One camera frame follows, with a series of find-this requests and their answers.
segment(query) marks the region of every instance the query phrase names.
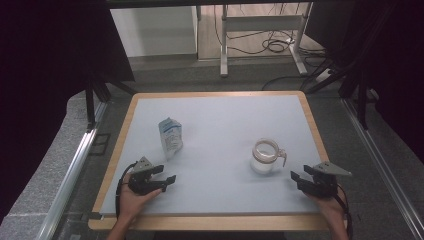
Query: wall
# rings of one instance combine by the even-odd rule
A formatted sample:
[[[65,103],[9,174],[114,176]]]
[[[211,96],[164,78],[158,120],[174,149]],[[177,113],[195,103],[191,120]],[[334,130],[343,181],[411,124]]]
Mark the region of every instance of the wall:
[[[112,9],[128,57],[197,53],[195,7]]]

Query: wooden frame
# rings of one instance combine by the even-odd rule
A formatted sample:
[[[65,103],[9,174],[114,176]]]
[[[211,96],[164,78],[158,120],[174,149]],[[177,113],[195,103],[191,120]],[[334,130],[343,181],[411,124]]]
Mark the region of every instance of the wooden frame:
[[[115,145],[102,186],[100,187],[93,212],[98,213],[114,176],[125,139],[139,99],[142,98],[187,98],[187,97],[239,97],[239,96],[298,96],[308,121],[312,136],[321,161],[328,161],[328,156],[312,116],[306,96],[300,91],[265,91],[265,92],[181,92],[181,93],[139,93],[134,95]],[[100,220],[90,219],[88,225],[94,230],[110,230],[116,218],[105,216]],[[143,216],[131,226],[137,230],[181,230],[181,231],[309,231],[328,230],[320,214],[297,215],[225,215],[225,216]]]

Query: hand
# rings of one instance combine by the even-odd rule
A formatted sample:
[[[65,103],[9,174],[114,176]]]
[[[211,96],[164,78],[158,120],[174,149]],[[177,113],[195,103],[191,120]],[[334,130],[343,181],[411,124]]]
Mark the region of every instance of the hand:
[[[349,239],[345,225],[344,225],[344,211],[336,199],[321,199],[309,194],[306,194],[312,199],[319,207],[321,214],[327,221],[328,227],[331,232],[333,240],[347,240]],[[346,196],[342,191],[338,191],[337,194],[340,199],[346,204]]]
[[[130,176],[130,174],[126,174],[124,180],[122,181],[123,184],[121,189],[119,207],[121,212],[120,216],[134,219],[144,208],[144,205],[148,201],[159,195],[162,190],[157,189],[144,196],[137,195],[128,187],[128,181],[130,179]]]
[[[157,189],[144,196],[139,196],[128,187],[129,179],[130,174],[125,175],[121,189],[121,196],[119,198],[120,214],[118,220],[110,231],[109,236],[107,237],[108,240],[125,239],[125,233],[130,227],[132,221],[144,208],[144,205],[162,192],[161,189]]]

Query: glass cup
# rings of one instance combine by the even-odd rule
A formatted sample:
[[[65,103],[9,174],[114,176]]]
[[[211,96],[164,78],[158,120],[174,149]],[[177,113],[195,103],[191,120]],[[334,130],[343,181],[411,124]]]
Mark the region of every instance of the glass cup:
[[[250,166],[259,174],[268,174],[271,172],[277,158],[284,158],[284,165],[287,160],[287,153],[284,149],[280,149],[278,144],[267,138],[259,139],[252,149],[253,158]]]

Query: metal frame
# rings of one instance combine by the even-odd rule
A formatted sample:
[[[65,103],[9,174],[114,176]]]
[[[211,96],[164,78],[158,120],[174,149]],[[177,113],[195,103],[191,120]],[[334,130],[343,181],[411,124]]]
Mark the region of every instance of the metal frame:
[[[371,159],[378,172],[380,173],[381,179],[386,184],[387,189],[392,195],[393,200],[398,206],[402,216],[405,218],[405,222],[414,235],[415,239],[424,239],[424,224],[421,220],[421,217],[409,197],[405,194],[400,186],[399,182],[396,180],[392,171],[390,170],[389,165],[375,144],[370,133],[362,126],[361,122],[356,118],[356,110],[353,104],[346,99],[342,99],[342,103],[346,108],[346,111],[349,114],[350,120],[352,121],[356,131],[358,132],[359,137],[367,148]]]
[[[96,119],[93,129],[84,134],[80,145],[72,159],[71,165],[59,187],[56,197],[44,219],[41,228],[35,239],[51,239],[56,231],[57,225],[59,224],[62,213],[68,203],[69,197],[72,194],[75,183],[78,180],[78,176],[84,166],[85,159],[90,150],[90,146],[93,143],[94,137],[96,136],[99,122],[103,117],[103,113],[107,107],[106,103],[100,103],[96,110]]]
[[[308,2],[306,11],[302,15],[288,16],[242,16],[228,17],[227,6],[222,5],[222,45],[221,45],[221,77],[228,76],[228,49],[227,32],[243,31],[277,31],[277,30],[297,30],[297,37],[294,45],[289,49],[296,63],[301,76],[308,74],[305,65],[299,55],[299,45],[305,31],[306,22],[311,10],[311,2]]]

